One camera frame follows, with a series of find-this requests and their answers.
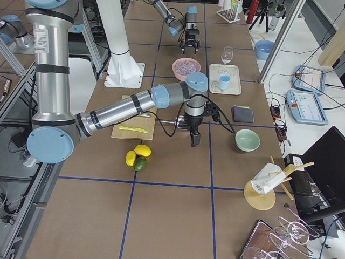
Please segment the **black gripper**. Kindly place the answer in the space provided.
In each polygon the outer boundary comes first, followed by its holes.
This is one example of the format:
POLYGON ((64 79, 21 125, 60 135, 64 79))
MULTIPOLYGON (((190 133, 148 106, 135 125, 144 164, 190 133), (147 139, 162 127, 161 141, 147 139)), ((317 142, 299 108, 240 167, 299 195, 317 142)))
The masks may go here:
POLYGON ((205 102, 204 105, 200 107, 191 107, 190 105, 186 106, 184 117, 185 122, 189 126, 192 147, 196 147, 200 144, 201 134, 198 131, 198 127, 203 122, 203 118, 214 115, 219 115, 219 109, 215 104, 212 104, 209 101, 205 102))
POLYGON ((185 52, 186 47, 193 47, 194 54, 196 54, 200 47, 200 41, 196 40, 196 36, 199 35, 198 29, 186 29, 185 30, 185 39, 180 41, 180 48, 182 52, 185 52))

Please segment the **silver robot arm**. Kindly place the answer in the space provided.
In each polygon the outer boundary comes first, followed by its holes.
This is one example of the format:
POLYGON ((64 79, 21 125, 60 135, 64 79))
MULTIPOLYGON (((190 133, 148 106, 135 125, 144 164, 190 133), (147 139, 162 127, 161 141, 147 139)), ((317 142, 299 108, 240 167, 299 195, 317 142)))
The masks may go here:
POLYGON ((43 163, 67 159, 75 146, 94 132, 114 126, 151 108, 178 105, 185 109, 191 144, 200 142, 203 118, 219 118, 220 109, 206 97, 208 79, 193 72, 179 83, 158 85, 90 112, 86 106, 93 86, 88 79, 69 85, 68 35, 86 27, 82 1, 26 1, 33 25, 38 111, 26 146, 43 163))
POLYGON ((197 54, 200 46, 200 40, 196 39, 196 36, 200 34, 196 24, 197 7, 193 5, 188 6, 185 15, 182 15, 181 18, 176 18, 170 11, 173 8, 167 8, 162 1, 147 1, 147 3, 152 5, 162 16, 172 36, 180 34, 178 41, 183 54, 185 54, 187 47, 193 47, 194 54, 197 54))

